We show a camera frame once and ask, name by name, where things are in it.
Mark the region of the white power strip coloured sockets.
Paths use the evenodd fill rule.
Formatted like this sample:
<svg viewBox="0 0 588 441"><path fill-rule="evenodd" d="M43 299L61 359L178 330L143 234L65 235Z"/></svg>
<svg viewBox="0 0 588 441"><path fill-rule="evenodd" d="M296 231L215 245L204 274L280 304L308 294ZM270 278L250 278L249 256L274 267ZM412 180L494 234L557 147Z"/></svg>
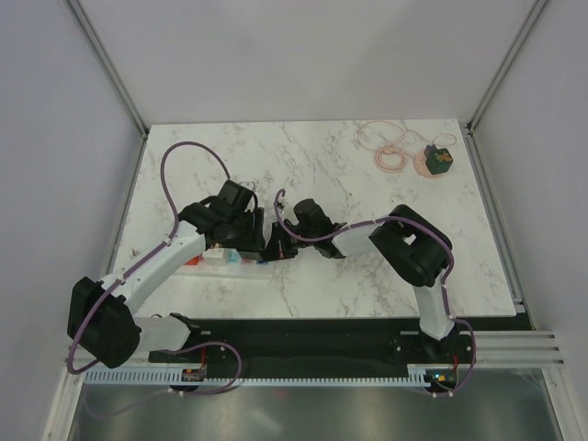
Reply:
<svg viewBox="0 0 588 441"><path fill-rule="evenodd" d="M183 269L193 269L206 266L267 266L266 261L245 259L233 249L215 248L188 260Z"/></svg>

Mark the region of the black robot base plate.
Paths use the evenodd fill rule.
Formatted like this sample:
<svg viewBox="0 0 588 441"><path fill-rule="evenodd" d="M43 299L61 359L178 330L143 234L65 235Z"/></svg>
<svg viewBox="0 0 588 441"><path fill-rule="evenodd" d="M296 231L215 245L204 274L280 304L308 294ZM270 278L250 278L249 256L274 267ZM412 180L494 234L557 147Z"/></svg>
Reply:
<svg viewBox="0 0 588 441"><path fill-rule="evenodd" d="M152 363L204 362L214 373L403 374L410 365L465 367L473 344L460 325L438 343L415 319L195 319L184 352Z"/></svg>

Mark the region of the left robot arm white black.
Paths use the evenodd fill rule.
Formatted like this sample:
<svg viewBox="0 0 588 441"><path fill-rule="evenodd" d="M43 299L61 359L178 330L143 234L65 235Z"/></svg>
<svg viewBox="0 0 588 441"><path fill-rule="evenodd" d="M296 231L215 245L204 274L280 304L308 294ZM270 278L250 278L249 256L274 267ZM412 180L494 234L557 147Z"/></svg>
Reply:
<svg viewBox="0 0 588 441"><path fill-rule="evenodd" d="M137 352L171 351L194 360L201 339L191 321L172 313L145 318L142 304L180 267L214 245L239 249L246 256L265 247L264 211L255 192L231 180L219 194L175 210L172 230L118 272L98 281L83 277L73 286L67 333L97 363L118 368Z"/></svg>

